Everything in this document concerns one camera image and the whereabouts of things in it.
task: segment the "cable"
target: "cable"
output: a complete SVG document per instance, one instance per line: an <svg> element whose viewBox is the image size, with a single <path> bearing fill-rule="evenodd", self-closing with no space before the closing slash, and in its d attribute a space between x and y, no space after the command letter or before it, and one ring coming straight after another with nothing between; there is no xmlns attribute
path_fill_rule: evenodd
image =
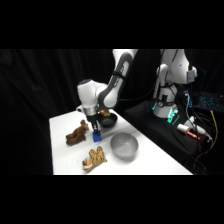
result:
<svg viewBox="0 0 224 224"><path fill-rule="evenodd" d="M217 123L216 123L216 120L215 120L215 116L214 116L213 111L211 111L211 114L212 114L212 118L213 118L214 123L215 123L215 129L216 129L215 141L214 141L214 144L213 144L213 146L212 146L212 148L213 148L213 147L215 146L215 143L216 143L217 139L218 139L219 130L218 130L218 127L217 127Z"/></svg>
<svg viewBox="0 0 224 224"><path fill-rule="evenodd" d="M160 74L160 67L161 67L161 64L162 64L163 55L164 55L164 53L165 53L165 50L166 50L166 49L163 50L162 55L161 55L160 66L159 66L159 70L158 70L157 77L159 77L159 74ZM146 98L146 97L153 91L153 89L154 89L156 83L157 83L157 79L156 79L156 82L154 83L152 89L151 89L145 96L143 96L143 97L140 97L140 98L137 98L137 99L120 99L119 101L121 101L121 102L122 102L122 101L128 101L128 102L129 102L129 101L142 100L142 99Z"/></svg>
<svg viewBox="0 0 224 224"><path fill-rule="evenodd" d="M189 117L189 114L188 114L189 103L190 103L190 96L188 95L187 106L186 106L186 114L187 114L188 120L190 120L190 117Z"/></svg>
<svg viewBox="0 0 224 224"><path fill-rule="evenodd" d="M211 111L211 114L212 114L212 118L213 118L213 120L214 120L214 124L215 124L215 128L216 128L216 137L215 137L215 141L213 142L213 140L212 140L212 146L211 146L211 148L210 148L208 151L206 151L206 152L200 154L200 155L196 158L195 163L194 163L194 169L195 169L195 164L196 164L196 162L198 162L198 159L199 159L201 156L203 156L203 155L205 155L205 154L208 154L208 153L214 148L214 146L215 146L215 144L216 144L216 141L217 141L217 139L218 139L218 133L219 133L219 131L218 131L218 127L217 127L217 123L216 123L216 120L215 120L215 116L214 116L213 111Z"/></svg>
<svg viewBox="0 0 224 224"><path fill-rule="evenodd" d="M177 102L179 103L181 110L183 111L184 114L186 114L185 111L184 111L184 109L181 107L181 104L180 104L179 100L177 99L175 93L174 93L173 90L170 88L170 86L168 86L168 87L169 87L169 89L171 90L171 92L173 93L173 95L174 95L175 99L177 100ZM194 124L191 122L191 120L190 120L188 117L187 117L187 119L188 119L189 122L191 123L192 127L194 127Z"/></svg>

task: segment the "silver bowl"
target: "silver bowl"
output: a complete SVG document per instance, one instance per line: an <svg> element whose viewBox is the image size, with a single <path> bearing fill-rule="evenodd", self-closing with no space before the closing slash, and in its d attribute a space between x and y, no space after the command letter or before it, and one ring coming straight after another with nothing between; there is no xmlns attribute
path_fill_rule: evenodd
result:
<svg viewBox="0 0 224 224"><path fill-rule="evenodd" d="M131 159L138 150L137 139L127 133L115 135L110 142L113 153L120 159Z"/></svg>

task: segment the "black curtain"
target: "black curtain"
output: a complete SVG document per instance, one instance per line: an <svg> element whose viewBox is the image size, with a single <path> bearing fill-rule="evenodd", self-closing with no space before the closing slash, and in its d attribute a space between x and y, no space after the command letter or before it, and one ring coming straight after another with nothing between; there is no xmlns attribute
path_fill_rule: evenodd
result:
<svg viewBox="0 0 224 224"><path fill-rule="evenodd" d="M193 61L207 71L204 90L224 94L224 50L195 49ZM140 49L121 98L145 95L159 63L159 49ZM0 50L0 173L53 174L49 118L74 111L77 84L108 83L114 66L112 49ZM116 111L138 103L119 103Z"/></svg>

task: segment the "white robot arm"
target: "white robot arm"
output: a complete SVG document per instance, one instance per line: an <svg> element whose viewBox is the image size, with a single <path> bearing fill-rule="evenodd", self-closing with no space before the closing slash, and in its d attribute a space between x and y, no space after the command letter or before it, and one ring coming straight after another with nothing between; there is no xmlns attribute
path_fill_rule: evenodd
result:
<svg viewBox="0 0 224 224"><path fill-rule="evenodd" d="M115 70L108 85L93 80L84 80L78 84L78 94L82 103L78 110L83 109L95 132L98 131L98 109L109 110L116 107L137 51L138 49L113 50Z"/></svg>
<svg viewBox="0 0 224 224"><path fill-rule="evenodd" d="M174 107L177 94L176 84L189 84L195 81L197 70L190 68L184 49L161 49L164 51L157 84L160 84L159 97L153 111L160 118L168 118Z"/></svg>

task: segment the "white table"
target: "white table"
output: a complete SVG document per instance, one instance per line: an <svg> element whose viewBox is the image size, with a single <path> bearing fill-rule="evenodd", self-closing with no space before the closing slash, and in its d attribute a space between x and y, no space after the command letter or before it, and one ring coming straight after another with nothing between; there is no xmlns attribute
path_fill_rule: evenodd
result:
<svg viewBox="0 0 224 224"><path fill-rule="evenodd" d="M50 119L54 175L192 175L116 112L111 112L118 116L118 122L112 130L101 129L102 142L93 142L89 123L86 141L75 146L68 146L65 136L79 127L81 120L86 120L85 115L75 111ZM112 152L110 140L121 132L135 136L139 142L133 161L120 160ZM96 150L98 146L103 148L108 162L87 173L82 169L82 161L89 157L91 149Z"/></svg>

